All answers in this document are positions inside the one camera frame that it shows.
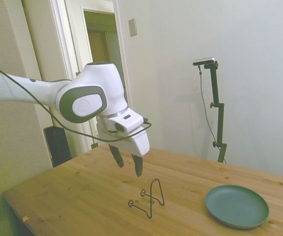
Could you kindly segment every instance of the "doorway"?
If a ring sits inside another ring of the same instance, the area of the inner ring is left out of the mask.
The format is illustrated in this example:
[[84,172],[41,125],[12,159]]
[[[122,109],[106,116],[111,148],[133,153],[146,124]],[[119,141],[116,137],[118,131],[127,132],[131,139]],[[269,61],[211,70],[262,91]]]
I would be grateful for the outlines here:
[[108,61],[117,67],[124,88],[124,97],[127,101],[115,15],[85,10],[84,17],[92,61]]

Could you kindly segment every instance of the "white door frame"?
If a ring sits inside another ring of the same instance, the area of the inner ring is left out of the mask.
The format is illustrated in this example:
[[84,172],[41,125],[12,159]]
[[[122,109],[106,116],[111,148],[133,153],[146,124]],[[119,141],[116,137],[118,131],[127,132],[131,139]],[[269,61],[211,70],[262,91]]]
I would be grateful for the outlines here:
[[[49,0],[54,16],[54,21],[57,29],[59,45],[63,55],[64,66],[66,69],[66,74],[70,80],[73,80],[76,77],[76,73],[79,72],[79,68],[82,66],[80,65],[81,61],[77,61],[76,54],[79,53],[74,48],[74,41],[72,38],[73,27],[70,26],[70,22],[68,19],[67,11],[66,11],[66,4],[65,0]],[[115,15],[115,22],[116,28],[118,33],[118,41],[120,47],[120,54],[122,59],[122,66],[123,66],[123,74],[124,74],[124,81],[125,81],[125,88],[127,94],[128,105],[130,108],[133,109],[132,97],[130,93],[130,83],[129,83],[129,76],[128,76],[128,69],[127,69],[127,59],[125,55],[125,46],[124,46],[124,36],[123,36],[123,29],[121,24],[121,18],[119,14],[119,3],[118,0],[113,0],[113,8],[114,8],[114,15]],[[93,9],[88,9],[82,7],[82,13],[84,10],[94,11]],[[89,45],[89,38],[86,33],[88,48],[90,49]],[[89,56],[92,62],[92,55],[89,52]],[[80,123],[77,125],[78,131],[85,133],[85,134],[93,134],[92,127],[94,127],[93,122],[85,122]],[[91,144],[94,143],[93,139],[88,138],[86,136],[80,135],[81,144],[82,144],[82,151],[87,152],[91,150]]]
[[[72,34],[65,8],[65,2],[64,0],[50,0],[50,4],[57,29],[59,45],[63,56],[66,74],[68,76],[68,79],[73,80],[76,77],[76,73],[78,73],[80,70],[77,65]],[[92,134],[89,122],[77,124],[77,128],[78,132]],[[80,140],[83,153],[90,151],[91,144],[94,143],[93,140],[84,135],[80,135]]]

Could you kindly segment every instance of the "green plate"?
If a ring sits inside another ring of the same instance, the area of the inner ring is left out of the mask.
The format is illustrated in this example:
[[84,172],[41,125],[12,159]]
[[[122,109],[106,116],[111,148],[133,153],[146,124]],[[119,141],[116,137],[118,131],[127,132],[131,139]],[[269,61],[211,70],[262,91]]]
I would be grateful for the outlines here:
[[260,195],[237,185],[211,189],[205,197],[205,203],[219,221],[240,229],[259,226],[269,215],[269,207]]

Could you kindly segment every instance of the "black cable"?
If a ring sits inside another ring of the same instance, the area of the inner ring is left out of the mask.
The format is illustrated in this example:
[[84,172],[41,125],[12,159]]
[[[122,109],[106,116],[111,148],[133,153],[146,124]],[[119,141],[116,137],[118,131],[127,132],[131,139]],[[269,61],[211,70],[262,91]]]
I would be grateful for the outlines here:
[[200,66],[198,66],[198,68],[199,68],[199,76],[200,76],[200,93],[201,93],[201,98],[202,98],[202,102],[203,102],[203,104],[204,104],[204,109],[205,109],[205,117],[206,117],[206,121],[207,121],[207,124],[208,124],[208,128],[209,128],[209,130],[210,130],[210,132],[211,132],[211,134],[212,134],[212,137],[214,138],[214,141],[215,141],[215,143],[217,142],[216,141],[216,138],[215,138],[215,135],[214,135],[214,133],[212,132],[212,130],[211,130],[211,128],[210,128],[210,125],[209,125],[209,121],[208,121],[208,117],[207,117],[207,111],[206,111],[206,105],[205,105],[205,100],[204,100],[204,96],[203,96],[203,94],[202,94],[202,83],[201,83],[201,74],[202,74],[202,71],[200,70]]
[[21,84],[19,84],[16,80],[14,80],[13,78],[11,78],[9,75],[7,75],[6,73],[4,73],[3,71],[0,70],[0,73],[2,75],[4,75],[5,77],[7,77],[8,79],[10,79],[12,82],[14,82],[15,84],[17,84],[19,87],[21,87],[24,91],[26,91],[44,110],[46,110],[47,113],[50,114],[51,117],[53,117],[53,119],[55,119],[59,125],[61,125],[64,129],[70,131],[70,132],[73,132],[75,134],[79,134],[79,135],[84,135],[84,136],[87,136],[87,137],[90,137],[90,138],[93,138],[93,139],[96,139],[96,140],[99,140],[99,141],[102,141],[102,142],[106,142],[106,143],[112,143],[112,142],[117,142],[117,141],[121,141],[121,140],[124,140],[124,139],[129,139],[143,131],[145,131],[146,129],[150,128],[152,125],[151,123],[147,122],[147,119],[144,118],[144,124],[148,124],[148,126],[132,135],[129,135],[129,136],[126,136],[126,137],[123,137],[123,138],[119,138],[119,139],[114,139],[114,140],[105,140],[105,139],[100,139],[100,138],[97,138],[97,137],[94,137],[92,135],[89,135],[89,134],[84,134],[84,133],[81,133],[81,132],[78,132],[78,131],[75,131],[75,130],[72,130],[70,128],[67,128],[65,125],[63,125],[51,112],[49,109],[47,109],[28,89],[26,89],[24,86],[22,86]]

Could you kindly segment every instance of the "black speaker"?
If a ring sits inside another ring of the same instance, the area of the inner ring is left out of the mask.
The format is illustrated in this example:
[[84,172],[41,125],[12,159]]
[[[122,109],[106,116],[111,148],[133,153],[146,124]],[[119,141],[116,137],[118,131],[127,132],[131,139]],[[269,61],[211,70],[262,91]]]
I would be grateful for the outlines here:
[[53,167],[72,159],[63,128],[51,126],[45,128],[44,133],[51,152]]

